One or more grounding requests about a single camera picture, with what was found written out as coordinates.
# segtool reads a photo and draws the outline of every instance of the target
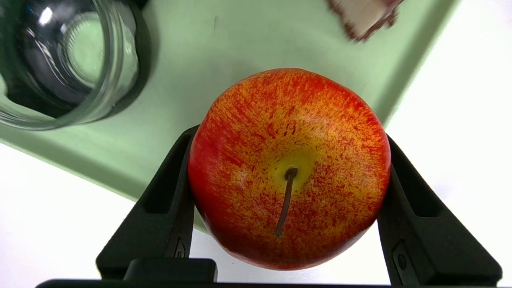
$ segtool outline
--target black clamp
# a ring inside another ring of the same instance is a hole
[[[178,138],[146,191],[99,254],[96,264],[103,280],[52,280],[40,288],[279,286],[215,283],[213,260],[188,259],[194,200],[187,162],[197,128]],[[378,226],[391,285],[496,286],[502,277],[497,261],[442,203],[398,145],[391,138],[389,142],[391,181]]]

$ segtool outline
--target green surface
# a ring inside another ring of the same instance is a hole
[[[112,118],[48,132],[0,127],[2,142],[136,200],[177,137],[251,74],[300,67],[359,94],[386,122],[457,0],[408,0],[391,29],[345,38],[324,0],[152,0],[152,76]],[[196,227],[204,230],[199,217]]]

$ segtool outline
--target apple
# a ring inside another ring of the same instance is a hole
[[[340,254],[375,221],[390,177],[386,133],[346,87],[296,68],[224,91],[193,138],[198,210],[231,255],[297,270]]]

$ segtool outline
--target screw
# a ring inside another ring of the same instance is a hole
[[[402,270],[405,270],[407,267],[406,257],[403,254],[398,255],[398,266],[400,266]]]

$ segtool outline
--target apple stem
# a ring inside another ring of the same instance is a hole
[[[281,236],[283,233],[283,227],[286,221],[286,215],[288,214],[288,208],[290,208],[290,199],[291,199],[291,188],[293,186],[293,179],[297,176],[298,169],[290,168],[285,173],[286,179],[286,191],[285,191],[285,201],[283,203],[283,209],[281,210],[281,216],[279,217],[278,227],[275,229],[275,235]]]

